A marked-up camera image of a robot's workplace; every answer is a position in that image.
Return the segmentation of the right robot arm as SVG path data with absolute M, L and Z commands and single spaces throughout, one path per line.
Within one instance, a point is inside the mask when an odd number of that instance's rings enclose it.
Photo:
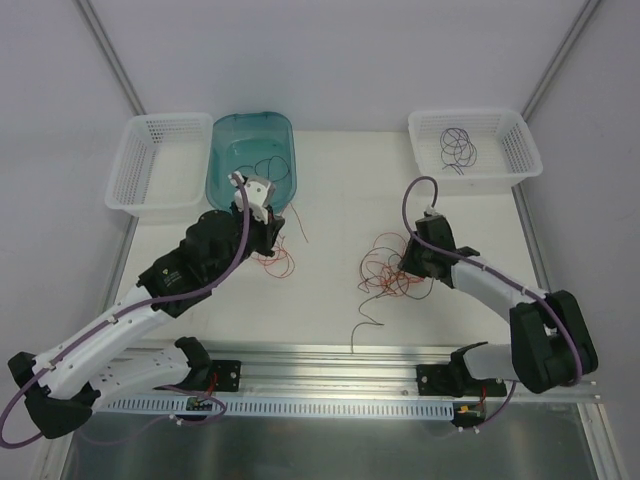
M 501 379 L 540 394 L 597 370 L 598 354 L 573 294 L 527 287 L 489 266 L 478 251 L 456 246 L 448 220 L 435 211 L 425 212 L 410 234 L 401 271 L 469 295 L 509 327 L 504 345 L 479 342 L 455 350 L 429 385 L 461 397 Z

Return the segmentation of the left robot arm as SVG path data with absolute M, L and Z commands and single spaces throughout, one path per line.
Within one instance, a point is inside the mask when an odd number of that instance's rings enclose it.
M 273 212 L 266 221 L 237 208 L 206 212 L 176 248 L 139 275 L 119 303 L 55 348 L 14 355 L 8 367 L 40 436 L 65 436 L 100 407 L 128 395 L 164 386 L 206 390 L 215 362 L 194 337 L 120 365 L 113 360 L 207 299 L 253 253 L 273 256 L 284 224 Z

